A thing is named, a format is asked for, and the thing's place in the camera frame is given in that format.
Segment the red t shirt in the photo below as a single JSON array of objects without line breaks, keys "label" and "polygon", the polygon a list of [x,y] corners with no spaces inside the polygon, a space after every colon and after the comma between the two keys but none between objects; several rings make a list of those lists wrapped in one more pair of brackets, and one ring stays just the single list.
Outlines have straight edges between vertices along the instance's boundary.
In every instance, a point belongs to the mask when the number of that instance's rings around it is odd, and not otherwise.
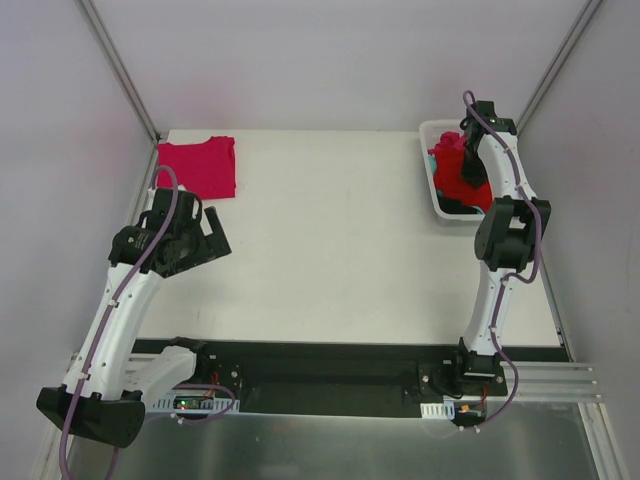
[{"label": "red t shirt", "polygon": [[484,213],[490,208],[493,196],[486,183],[480,188],[472,188],[461,178],[466,138],[456,132],[446,132],[428,153],[435,156],[437,171],[434,175],[435,187],[440,197],[456,199],[468,206],[480,207]]}]

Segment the white plastic basket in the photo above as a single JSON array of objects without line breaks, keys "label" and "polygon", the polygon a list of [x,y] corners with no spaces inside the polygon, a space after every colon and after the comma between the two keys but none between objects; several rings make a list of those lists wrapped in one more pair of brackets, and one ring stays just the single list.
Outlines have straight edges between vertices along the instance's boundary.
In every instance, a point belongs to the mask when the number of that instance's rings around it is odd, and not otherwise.
[{"label": "white plastic basket", "polygon": [[424,166],[427,175],[429,187],[429,195],[433,210],[435,212],[436,222],[446,227],[474,227],[476,228],[483,219],[483,214],[450,214],[441,209],[438,191],[434,183],[434,166],[435,160],[428,151],[435,147],[440,141],[440,137],[446,132],[456,132],[461,134],[459,128],[459,120],[456,119],[437,119],[427,120],[419,125],[418,135],[421,143],[421,151],[424,158]]}]

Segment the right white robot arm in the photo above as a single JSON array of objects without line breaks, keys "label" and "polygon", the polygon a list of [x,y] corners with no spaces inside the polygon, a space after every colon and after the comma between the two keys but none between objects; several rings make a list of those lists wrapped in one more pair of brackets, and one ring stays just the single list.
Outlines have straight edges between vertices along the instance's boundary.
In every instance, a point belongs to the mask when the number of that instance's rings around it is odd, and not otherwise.
[{"label": "right white robot arm", "polygon": [[534,282],[551,215],[550,202],[538,198],[524,172],[514,121],[499,117],[492,101],[477,100],[470,91],[463,100],[462,176],[486,180],[493,200],[474,238],[480,281],[471,319],[439,374],[444,393],[456,399],[482,394],[503,375],[501,334],[510,296],[517,282]]}]

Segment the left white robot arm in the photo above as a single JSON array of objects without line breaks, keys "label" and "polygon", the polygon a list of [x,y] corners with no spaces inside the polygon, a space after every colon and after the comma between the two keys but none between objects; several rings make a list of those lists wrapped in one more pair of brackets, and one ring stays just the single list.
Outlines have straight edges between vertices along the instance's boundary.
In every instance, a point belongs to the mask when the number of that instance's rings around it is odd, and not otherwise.
[{"label": "left white robot arm", "polygon": [[211,377],[204,343],[176,337],[150,364],[126,371],[142,320],[164,280],[229,255],[214,207],[188,191],[158,188],[150,209],[112,241],[104,294],[60,386],[44,387],[37,409],[69,434],[128,447],[150,407],[177,385]]}]

